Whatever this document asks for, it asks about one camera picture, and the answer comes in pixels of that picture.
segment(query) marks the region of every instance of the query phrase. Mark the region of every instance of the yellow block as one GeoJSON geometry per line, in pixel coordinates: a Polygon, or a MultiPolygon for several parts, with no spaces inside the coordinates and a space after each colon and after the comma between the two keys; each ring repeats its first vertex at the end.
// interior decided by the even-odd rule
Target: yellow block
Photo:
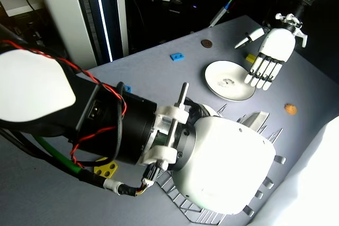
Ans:
{"type": "Polygon", "coordinates": [[[246,57],[246,60],[247,60],[248,62],[251,62],[251,63],[253,64],[254,61],[256,60],[256,56],[249,53],[249,54],[247,55],[247,57],[246,57]]]}
{"type": "MultiPolygon", "coordinates": [[[[105,160],[107,157],[103,157],[97,161],[105,160]]],[[[94,173],[105,178],[111,178],[115,171],[118,169],[118,164],[115,161],[110,162],[109,164],[94,167],[94,173]]]]}

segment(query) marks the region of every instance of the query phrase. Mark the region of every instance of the wire rack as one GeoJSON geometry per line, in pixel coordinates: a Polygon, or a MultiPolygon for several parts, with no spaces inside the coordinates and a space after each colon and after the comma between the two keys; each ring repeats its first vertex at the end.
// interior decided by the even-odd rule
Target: wire rack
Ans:
{"type": "Polygon", "coordinates": [[[161,171],[157,178],[157,184],[180,209],[180,211],[193,223],[204,225],[220,225],[226,217],[225,214],[202,209],[190,202],[176,189],[172,176],[168,171],[161,171]]]}

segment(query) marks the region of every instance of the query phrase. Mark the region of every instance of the brown round object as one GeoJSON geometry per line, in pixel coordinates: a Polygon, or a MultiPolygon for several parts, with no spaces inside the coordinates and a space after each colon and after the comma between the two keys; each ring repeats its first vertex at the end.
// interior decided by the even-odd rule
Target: brown round object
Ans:
{"type": "Polygon", "coordinates": [[[202,41],[201,41],[201,44],[202,44],[205,48],[211,48],[212,45],[213,45],[213,43],[212,43],[210,40],[207,40],[207,39],[202,40],[202,41]]]}
{"type": "Polygon", "coordinates": [[[295,107],[293,104],[287,103],[285,104],[285,111],[290,115],[295,115],[298,112],[297,107],[295,107]]]}

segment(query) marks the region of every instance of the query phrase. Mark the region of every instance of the white cloth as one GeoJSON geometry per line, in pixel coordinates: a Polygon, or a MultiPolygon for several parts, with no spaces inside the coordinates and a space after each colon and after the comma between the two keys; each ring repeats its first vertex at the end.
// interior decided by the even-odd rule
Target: white cloth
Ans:
{"type": "Polygon", "coordinates": [[[339,117],[313,139],[248,226],[339,225],[339,117]]]}

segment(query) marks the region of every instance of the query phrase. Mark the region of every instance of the orange object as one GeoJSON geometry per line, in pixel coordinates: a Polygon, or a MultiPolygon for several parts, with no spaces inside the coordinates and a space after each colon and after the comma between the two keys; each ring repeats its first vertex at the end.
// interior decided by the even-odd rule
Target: orange object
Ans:
{"type": "Polygon", "coordinates": [[[295,107],[293,104],[287,103],[285,104],[285,111],[290,115],[295,115],[298,112],[297,107],[295,107]]]}

